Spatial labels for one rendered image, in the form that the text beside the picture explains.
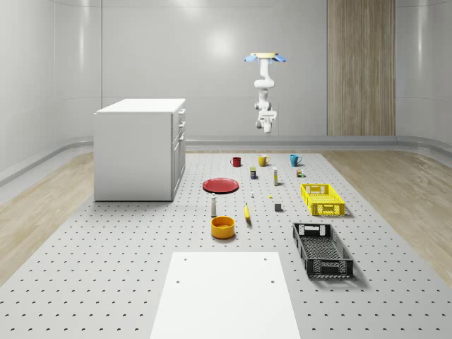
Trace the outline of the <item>white board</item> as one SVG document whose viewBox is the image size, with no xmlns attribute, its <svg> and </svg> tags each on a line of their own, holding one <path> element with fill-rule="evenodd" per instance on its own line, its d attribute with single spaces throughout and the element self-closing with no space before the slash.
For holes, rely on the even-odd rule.
<svg viewBox="0 0 452 339">
<path fill-rule="evenodd" d="M 150 339 L 300 339 L 278 253 L 173 253 Z"/>
</svg>

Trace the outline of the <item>red plate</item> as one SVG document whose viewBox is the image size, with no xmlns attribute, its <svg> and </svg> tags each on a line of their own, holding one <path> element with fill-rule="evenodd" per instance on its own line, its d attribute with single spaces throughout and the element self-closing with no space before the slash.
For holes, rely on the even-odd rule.
<svg viewBox="0 0 452 339">
<path fill-rule="evenodd" d="M 228 194 L 236 191 L 239 188 L 237 181 L 228 178 L 213 178 L 208 179 L 203 183 L 205 191 L 215 194 Z"/>
</svg>

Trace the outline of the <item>yellow bowl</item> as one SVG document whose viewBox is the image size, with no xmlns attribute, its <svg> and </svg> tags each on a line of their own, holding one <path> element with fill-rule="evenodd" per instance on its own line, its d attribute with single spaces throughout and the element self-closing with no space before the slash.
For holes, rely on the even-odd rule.
<svg viewBox="0 0 452 339">
<path fill-rule="evenodd" d="M 235 234 L 234 220 L 227 216 L 217 216 L 211 220 L 211 234 L 218 239 L 227 239 Z"/>
</svg>

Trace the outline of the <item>dark grey basket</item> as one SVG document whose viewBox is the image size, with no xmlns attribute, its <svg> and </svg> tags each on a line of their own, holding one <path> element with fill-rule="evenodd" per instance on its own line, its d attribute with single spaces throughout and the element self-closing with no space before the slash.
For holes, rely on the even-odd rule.
<svg viewBox="0 0 452 339">
<path fill-rule="evenodd" d="M 307 275 L 315 278 L 353 276 L 352 257 L 333 226 L 294 222 L 292 228 Z"/>
</svg>

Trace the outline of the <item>drone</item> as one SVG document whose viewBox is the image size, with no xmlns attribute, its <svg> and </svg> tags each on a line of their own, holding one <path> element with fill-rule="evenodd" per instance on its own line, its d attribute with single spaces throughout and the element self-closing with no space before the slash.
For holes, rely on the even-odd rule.
<svg viewBox="0 0 452 339">
<path fill-rule="evenodd" d="M 244 58 L 245 62 L 253 62 L 254 60 L 261 60 L 261 59 L 269 59 L 270 62 L 276 61 L 276 62 L 286 62 L 286 58 L 283 56 L 280 56 L 278 53 L 274 52 L 256 52 L 256 53 L 250 53 L 249 56 L 246 56 Z"/>
</svg>

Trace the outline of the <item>white cabinet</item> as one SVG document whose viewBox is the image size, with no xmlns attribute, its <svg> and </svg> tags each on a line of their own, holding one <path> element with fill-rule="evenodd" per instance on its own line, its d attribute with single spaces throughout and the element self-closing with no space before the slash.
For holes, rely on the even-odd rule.
<svg viewBox="0 0 452 339">
<path fill-rule="evenodd" d="M 124 99 L 95 113 L 95 200 L 174 200 L 185 169 L 185 102 Z"/>
</svg>

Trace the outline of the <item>yellow basket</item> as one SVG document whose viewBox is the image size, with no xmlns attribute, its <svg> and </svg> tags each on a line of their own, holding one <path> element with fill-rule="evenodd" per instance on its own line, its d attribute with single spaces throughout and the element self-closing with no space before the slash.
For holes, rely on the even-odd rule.
<svg viewBox="0 0 452 339">
<path fill-rule="evenodd" d="M 345 202 L 330 184 L 301 184 L 301 195 L 312 215 L 345 214 Z"/>
</svg>

